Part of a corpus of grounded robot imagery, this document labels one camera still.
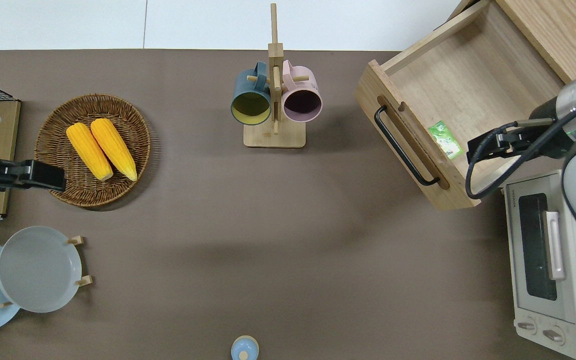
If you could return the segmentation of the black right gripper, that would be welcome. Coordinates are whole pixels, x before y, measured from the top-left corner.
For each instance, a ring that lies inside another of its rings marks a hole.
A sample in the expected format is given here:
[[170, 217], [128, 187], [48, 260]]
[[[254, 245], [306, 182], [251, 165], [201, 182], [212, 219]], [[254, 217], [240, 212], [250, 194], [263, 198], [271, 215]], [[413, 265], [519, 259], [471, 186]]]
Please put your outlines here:
[[540, 137], [540, 129], [513, 124], [474, 137], [467, 141], [467, 162], [498, 158], [498, 153], [522, 153]]

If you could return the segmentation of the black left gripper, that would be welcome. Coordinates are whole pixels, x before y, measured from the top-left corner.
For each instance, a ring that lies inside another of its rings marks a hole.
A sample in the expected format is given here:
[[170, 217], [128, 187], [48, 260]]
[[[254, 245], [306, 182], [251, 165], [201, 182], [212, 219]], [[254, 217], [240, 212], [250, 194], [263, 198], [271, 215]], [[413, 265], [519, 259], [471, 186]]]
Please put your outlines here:
[[0, 159], [0, 192], [5, 192], [7, 189], [30, 189], [35, 186], [64, 192], [67, 188], [66, 171], [33, 159], [25, 161]]

